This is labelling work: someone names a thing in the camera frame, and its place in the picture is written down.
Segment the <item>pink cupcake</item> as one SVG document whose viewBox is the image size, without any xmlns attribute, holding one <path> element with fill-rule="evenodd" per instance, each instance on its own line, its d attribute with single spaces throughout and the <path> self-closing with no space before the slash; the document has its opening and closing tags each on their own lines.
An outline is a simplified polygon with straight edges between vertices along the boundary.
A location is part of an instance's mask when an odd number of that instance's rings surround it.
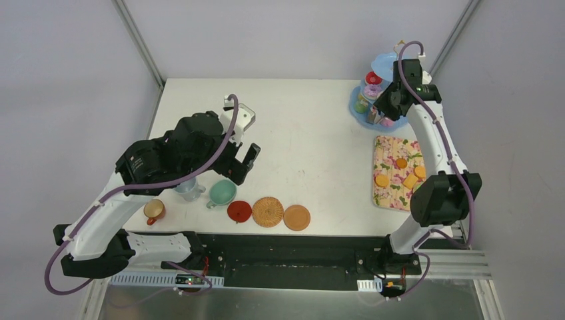
<svg viewBox="0 0 565 320">
<path fill-rule="evenodd" d="M 383 127 L 394 127 L 395 121 L 389 119 L 388 117 L 382 117 L 379 122 Z"/>
</svg>

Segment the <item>purple sprinkled donut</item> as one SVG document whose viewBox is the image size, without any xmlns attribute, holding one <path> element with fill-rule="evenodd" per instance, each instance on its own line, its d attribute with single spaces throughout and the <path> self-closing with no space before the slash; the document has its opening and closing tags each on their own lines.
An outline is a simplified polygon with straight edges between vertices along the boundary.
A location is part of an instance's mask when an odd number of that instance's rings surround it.
<svg viewBox="0 0 565 320">
<path fill-rule="evenodd" d="M 363 97 L 371 101 L 376 100 L 381 93 L 382 93 L 382 87 L 376 84 L 365 85 L 362 90 Z"/>
</svg>

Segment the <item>chocolate slice cake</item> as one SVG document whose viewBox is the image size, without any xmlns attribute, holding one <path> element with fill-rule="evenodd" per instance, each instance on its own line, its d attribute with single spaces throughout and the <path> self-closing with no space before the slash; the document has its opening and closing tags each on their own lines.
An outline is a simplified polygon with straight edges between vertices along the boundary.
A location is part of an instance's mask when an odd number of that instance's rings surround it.
<svg viewBox="0 0 565 320">
<path fill-rule="evenodd" d="M 381 118 L 380 111 L 374 105 L 371 105 L 368 109 L 365 121 L 371 125 L 377 125 Z"/>
</svg>

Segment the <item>red jam tart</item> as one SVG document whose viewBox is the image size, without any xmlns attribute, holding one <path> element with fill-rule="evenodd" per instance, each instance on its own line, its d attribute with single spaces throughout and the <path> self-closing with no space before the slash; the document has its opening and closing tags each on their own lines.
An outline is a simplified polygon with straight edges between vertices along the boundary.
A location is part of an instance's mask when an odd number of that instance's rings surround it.
<svg viewBox="0 0 565 320">
<path fill-rule="evenodd" d="M 374 71 L 368 72 L 364 77 L 366 85 L 381 85 L 383 79 L 379 77 Z"/>
</svg>

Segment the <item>small orange cookie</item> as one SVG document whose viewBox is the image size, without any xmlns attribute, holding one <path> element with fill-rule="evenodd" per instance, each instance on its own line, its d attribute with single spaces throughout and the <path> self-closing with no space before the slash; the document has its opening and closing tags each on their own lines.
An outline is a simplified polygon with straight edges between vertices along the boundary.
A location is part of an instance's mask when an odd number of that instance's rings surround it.
<svg viewBox="0 0 565 320">
<path fill-rule="evenodd" d="M 398 158 L 395 161 L 395 165 L 399 168 L 399 169 L 404 169 L 408 166 L 408 162 L 406 159 L 403 158 Z"/>
</svg>

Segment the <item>round orange biscuit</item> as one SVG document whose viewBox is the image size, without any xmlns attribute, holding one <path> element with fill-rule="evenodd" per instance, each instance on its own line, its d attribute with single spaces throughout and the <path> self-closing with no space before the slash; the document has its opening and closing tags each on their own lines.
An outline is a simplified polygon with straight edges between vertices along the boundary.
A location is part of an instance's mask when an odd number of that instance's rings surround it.
<svg viewBox="0 0 565 320">
<path fill-rule="evenodd" d="M 424 166 L 419 165 L 414 168 L 414 175 L 419 179 L 424 179 L 426 177 L 426 169 Z"/>
<path fill-rule="evenodd" d="M 390 179 L 388 178 L 387 175 L 378 174 L 374 177 L 374 182 L 377 187 L 385 188 L 389 186 Z"/>
</svg>

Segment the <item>rectangular yellow biscuit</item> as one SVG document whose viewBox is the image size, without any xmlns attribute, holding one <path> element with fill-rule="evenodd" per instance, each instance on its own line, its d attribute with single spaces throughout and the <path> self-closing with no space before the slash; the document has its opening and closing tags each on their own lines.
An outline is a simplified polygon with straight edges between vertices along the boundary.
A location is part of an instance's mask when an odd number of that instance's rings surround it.
<svg viewBox="0 0 565 320">
<path fill-rule="evenodd" d="M 403 180 L 402 185 L 404 187 L 406 187 L 407 189 L 412 190 L 414 188 L 414 186 L 416 185 L 416 183 L 418 182 L 418 180 L 419 180 L 419 178 L 414 173 L 410 173 Z"/>
</svg>

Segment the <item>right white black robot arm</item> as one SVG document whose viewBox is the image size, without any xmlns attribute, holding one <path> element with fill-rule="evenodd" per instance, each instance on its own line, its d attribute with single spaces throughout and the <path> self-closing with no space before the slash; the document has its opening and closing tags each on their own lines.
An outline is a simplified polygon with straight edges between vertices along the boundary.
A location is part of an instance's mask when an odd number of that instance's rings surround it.
<svg viewBox="0 0 565 320">
<path fill-rule="evenodd" d="M 481 176 L 471 173 L 458 151 L 444 120 L 442 97 L 435 85 L 423 82 L 418 59 L 393 64 L 392 83 L 374 106 L 394 121 L 406 117 L 422 152 L 426 177 L 412 194 L 410 217 L 389 236 L 388 249 L 379 253 L 379 267 L 395 273 L 430 232 L 463 219 L 471 219 L 474 201 L 482 186 Z"/>
</svg>

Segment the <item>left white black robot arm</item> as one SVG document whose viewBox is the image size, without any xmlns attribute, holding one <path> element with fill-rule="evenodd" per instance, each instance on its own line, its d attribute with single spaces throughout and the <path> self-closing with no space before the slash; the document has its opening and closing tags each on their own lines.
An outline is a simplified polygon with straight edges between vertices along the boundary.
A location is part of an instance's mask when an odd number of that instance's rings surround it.
<svg viewBox="0 0 565 320">
<path fill-rule="evenodd" d="M 162 137 L 134 142 L 118 159 L 100 198 L 73 224 L 57 225 L 56 244 L 65 250 L 63 274 L 103 279 L 134 264 L 173 262 L 196 269 L 204 249 L 192 231 L 138 234 L 124 224 L 166 189 L 212 170 L 234 184 L 244 182 L 260 148 L 236 156 L 244 132 L 255 122 L 251 109 L 227 107 L 221 114 L 195 113 Z"/>
</svg>

